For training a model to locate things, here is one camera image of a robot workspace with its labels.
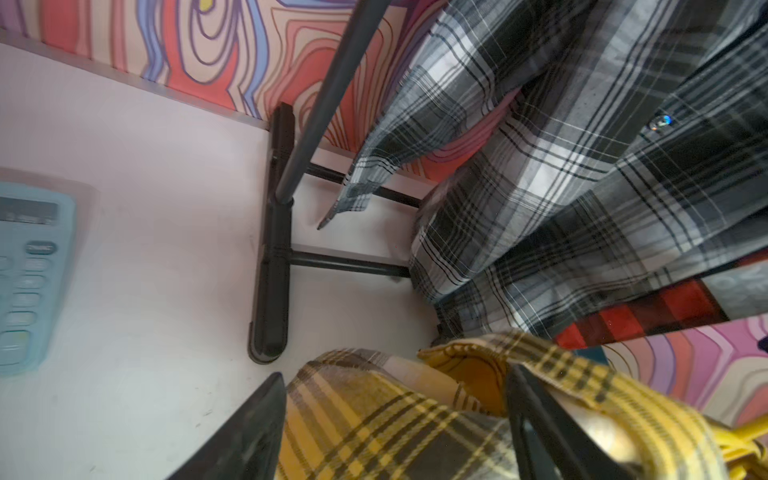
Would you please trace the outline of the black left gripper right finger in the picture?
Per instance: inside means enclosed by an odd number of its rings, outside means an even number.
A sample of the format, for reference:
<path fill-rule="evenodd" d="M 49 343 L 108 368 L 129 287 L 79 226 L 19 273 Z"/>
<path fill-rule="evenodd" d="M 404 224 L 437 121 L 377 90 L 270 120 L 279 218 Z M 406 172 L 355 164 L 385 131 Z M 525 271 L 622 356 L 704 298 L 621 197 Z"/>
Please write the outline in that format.
<path fill-rule="evenodd" d="M 506 376 L 506 406 L 522 479 L 632 479 L 525 366 Z"/>

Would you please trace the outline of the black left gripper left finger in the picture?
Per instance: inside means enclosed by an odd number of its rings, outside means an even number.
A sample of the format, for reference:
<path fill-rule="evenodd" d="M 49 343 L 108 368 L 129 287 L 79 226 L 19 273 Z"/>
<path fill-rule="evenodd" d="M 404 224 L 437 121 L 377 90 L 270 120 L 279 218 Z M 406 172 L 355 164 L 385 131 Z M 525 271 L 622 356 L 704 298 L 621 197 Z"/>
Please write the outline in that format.
<path fill-rule="evenodd" d="M 271 374 L 172 479 L 273 479 L 286 414 L 283 376 Z"/>

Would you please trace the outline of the yellow plaid long-sleeve shirt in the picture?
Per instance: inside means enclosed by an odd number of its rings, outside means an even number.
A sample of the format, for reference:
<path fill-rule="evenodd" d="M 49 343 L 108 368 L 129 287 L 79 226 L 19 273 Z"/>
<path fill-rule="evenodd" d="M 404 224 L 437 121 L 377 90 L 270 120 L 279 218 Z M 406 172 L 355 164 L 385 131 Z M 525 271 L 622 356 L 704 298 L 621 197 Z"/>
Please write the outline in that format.
<path fill-rule="evenodd" d="M 515 479 L 508 370 L 613 421 L 644 479 L 724 479 L 704 417 L 633 378 L 522 332 L 462 339 L 408 360 L 342 349 L 307 362 L 287 388 L 280 479 Z"/>

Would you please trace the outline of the yellow plastic hanger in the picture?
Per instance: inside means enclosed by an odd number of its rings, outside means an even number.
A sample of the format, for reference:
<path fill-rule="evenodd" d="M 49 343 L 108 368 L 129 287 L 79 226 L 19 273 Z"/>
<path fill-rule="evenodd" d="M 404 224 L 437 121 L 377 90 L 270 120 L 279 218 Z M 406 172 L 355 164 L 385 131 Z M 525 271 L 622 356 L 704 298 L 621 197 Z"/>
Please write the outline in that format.
<path fill-rule="evenodd" d="M 767 415 L 735 429 L 714 420 L 709 420 L 709 424 L 730 479 L 767 480 L 767 446 L 760 441 L 767 435 Z"/>

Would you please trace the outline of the grey plaid long-sleeve shirt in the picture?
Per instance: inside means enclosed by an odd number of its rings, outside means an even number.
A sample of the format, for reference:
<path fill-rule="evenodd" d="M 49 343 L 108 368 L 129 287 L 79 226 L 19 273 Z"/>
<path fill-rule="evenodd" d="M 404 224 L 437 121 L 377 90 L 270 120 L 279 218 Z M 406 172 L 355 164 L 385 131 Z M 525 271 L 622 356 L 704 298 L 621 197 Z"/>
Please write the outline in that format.
<path fill-rule="evenodd" d="M 767 245 L 763 1 L 451 1 L 331 214 L 493 111 L 414 225 L 446 337 L 551 339 Z"/>

